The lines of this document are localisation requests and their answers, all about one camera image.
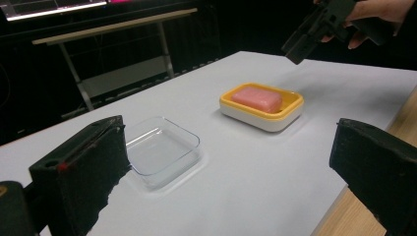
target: tabletop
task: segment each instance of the tabletop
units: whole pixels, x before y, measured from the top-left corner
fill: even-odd
[[[89,235],[310,235],[343,180],[328,167],[340,118],[386,129],[417,72],[239,52],[0,147],[0,180],[30,182],[29,166],[89,123],[122,115],[126,133],[163,116],[201,140],[201,162],[151,191],[130,171]],[[305,104],[268,133],[224,116],[220,96],[248,82],[297,91]]]

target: soap dish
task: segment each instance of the soap dish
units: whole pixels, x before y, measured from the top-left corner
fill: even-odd
[[[234,93],[246,87],[278,92],[282,96],[282,105],[280,109],[275,113],[267,113],[237,103],[231,99]],[[283,130],[292,121],[301,115],[304,105],[304,98],[301,94],[291,90],[274,88],[256,83],[246,83],[223,94],[220,97],[219,103],[221,113],[265,131],[277,132]]]
[[[200,139],[163,117],[153,117],[126,129],[132,168],[146,186],[159,189],[200,160]]]

